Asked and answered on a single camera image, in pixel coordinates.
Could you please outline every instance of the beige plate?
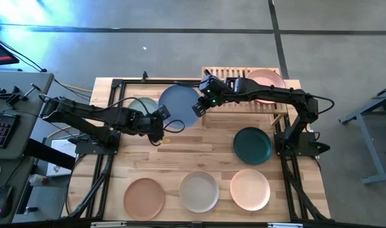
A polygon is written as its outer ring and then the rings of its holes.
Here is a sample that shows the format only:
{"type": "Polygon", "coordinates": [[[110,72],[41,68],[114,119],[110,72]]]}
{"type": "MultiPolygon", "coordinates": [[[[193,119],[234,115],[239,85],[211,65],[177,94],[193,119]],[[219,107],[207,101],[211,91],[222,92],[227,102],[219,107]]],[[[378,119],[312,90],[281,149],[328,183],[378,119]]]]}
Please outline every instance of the beige plate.
{"type": "MultiPolygon", "coordinates": [[[[248,74],[247,79],[252,79],[259,85],[264,85],[264,86],[271,86],[274,85],[275,87],[279,88],[286,88],[286,85],[284,83],[284,80],[279,76],[277,73],[267,70],[267,69],[259,69],[259,70],[254,70],[251,73],[248,74]]],[[[273,101],[264,101],[258,99],[260,103],[264,104],[274,104],[275,102],[273,101]]]]}
{"type": "Polygon", "coordinates": [[[232,199],[241,208],[256,211],[270,198],[269,182],[263,174],[250,168],[237,172],[230,184],[232,199]]]}
{"type": "Polygon", "coordinates": [[[140,221],[150,220],[162,210],[165,192],[155,180],[141,178],[127,188],[123,202],[130,217],[140,221]]]}
{"type": "Polygon", "coordinates": [[[183,206],[196,213],[212,209],[217,203],[219,193],[214,177],[204,171],[187,174],[179,189],[183,206]]]}

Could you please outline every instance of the paper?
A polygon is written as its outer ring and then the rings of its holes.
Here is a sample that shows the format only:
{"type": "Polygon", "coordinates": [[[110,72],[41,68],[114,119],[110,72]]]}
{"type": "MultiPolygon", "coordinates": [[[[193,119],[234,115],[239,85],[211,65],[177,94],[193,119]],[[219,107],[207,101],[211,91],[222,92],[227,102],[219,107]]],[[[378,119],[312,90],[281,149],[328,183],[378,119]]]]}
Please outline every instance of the paper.
{"type": "MultiPolygon", "coordinates": [[[[66,153],[67,155],[70,155],[72,157],[76,157],[75,149],[76,145],[70,143],[68,140],[53,140],[51,143],[51,148],[56,149],[62,153],[66,153]]],[[[48,177],[55,177],[59,175],[70,175],[71,170],[68,170],[67,168],[59,167],[55,164],[48,163],[48,169],[47,169],[47,176],[48,177]]]]}

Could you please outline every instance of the dark green plate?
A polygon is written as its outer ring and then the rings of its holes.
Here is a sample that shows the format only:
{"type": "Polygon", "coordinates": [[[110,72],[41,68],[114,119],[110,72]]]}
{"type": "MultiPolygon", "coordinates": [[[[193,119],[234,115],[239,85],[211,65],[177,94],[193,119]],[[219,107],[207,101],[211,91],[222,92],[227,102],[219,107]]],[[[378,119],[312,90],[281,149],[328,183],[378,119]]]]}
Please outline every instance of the dark green plate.
{"type": "Polygon", "coordinates": [[[247,127],[235,135],[233,149],[243,162],[259,165],[270,158],[271,141],[263,130],[247,127]]]}

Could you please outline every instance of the pink plate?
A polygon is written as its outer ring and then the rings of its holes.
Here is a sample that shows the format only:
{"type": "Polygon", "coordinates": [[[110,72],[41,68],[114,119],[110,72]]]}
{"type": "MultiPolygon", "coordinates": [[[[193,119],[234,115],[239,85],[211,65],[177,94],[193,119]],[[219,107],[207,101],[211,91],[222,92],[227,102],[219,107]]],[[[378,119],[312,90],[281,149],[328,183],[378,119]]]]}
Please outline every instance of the pink plate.
{"type": "MultiPolygon", "coordinates": [[[[271,70],[266,70],[266,69],[254,70],[248,74],[247,79],[252,79],[259,85],[264,85],[264,86],[274,85],[275,87],[286,88],[284,80],[281,78],[281,76],[279,76],[277,73],[271,70]]],[[[264,104],[275,103],[273,101],[264,101],[260,99],[258,99],[257,101],[264,104]]]]}
{"type": "Polygon", "coordinates": [[[232,199],[241,208],[249,211],[262,209],[269,201],[269,182],[257,170],[250,168],[237,172],[230,184],[232,199]]]}

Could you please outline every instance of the plate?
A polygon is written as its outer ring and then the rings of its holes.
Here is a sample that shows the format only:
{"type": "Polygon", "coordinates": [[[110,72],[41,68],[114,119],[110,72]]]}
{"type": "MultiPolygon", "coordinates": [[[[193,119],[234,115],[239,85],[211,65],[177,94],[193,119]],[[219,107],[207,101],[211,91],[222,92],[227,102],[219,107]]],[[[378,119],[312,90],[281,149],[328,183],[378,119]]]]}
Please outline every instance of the plate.
{"type": "Polygon", "coordinates": [[[261,129],[246,127],[235,135],[233,139],[235,154],[245,163],[260,165],[271,156],[271,141],[261,129]]]}
{"type": "Polygon", "coordinates": [[[241,208],[249,211],[262,209],[269,201],[269,182],[257,170],[250,168],[237,172],[230,183],[232,199],[241,208]]]}
{"type": "MultiPolygon", "coordinates": [[[[254,70],[251,73],[248,73],[247,79],[252,79],[259,85],[264,85],[264,86],[274,85],[275,87],[286,88],[284,80],[281,78],[281,76],[267,69],[254,70]]],[[[274,101],[264,101],[261,99],[257,99],[257,101],[264,104],[275,103],[274,101]]]]}
{"type": "Polygon", "coordinates": [[[219,193],[220,190],[214,177],[204,171],[187,174],[179,189],[183,206],[196,213],[212,209],[217,203],[219,193]]]}
{"type": "MultiPolygon", "coordinates": [[[[165,105],[170,113],[164,123],[168,124],[173,120],[181,120],[185,127],[191,127],[199,120],[199,117],[194,113],[192,106],[199,99],[198,93],[190,87],[173,85],[163,91],[159,98],[158,104],[165,105]]],[[[181,129],[183,124],[174,122],[170,124],[174,129],[181,129]]]]}
{"type": "MultiPolygon", "coordinates": [[[[143,104],[147,107],[148,111],[150,113],[153,113],[154,111],[156,111],[158,109],[158,104],[151,98],[138,98],[140,99],[140,101],[143,102],[143,104]]],[[[135,109],[135,110],[138,110],[138,111],[142,111],[144,115],[147,115],[147,111],[145,110],[145,108],[143,107],[143,105],[137,101],[136,99],[133,100],[127,108],[132,108],[132,109],[135,109]]]]}
{"type": "Polygon", "coordinates": [[[155,181],[141,178],[127,188],[124,194],[124,209],[135,220],[153,219],[165,203],[165,192],[155,181]]]}

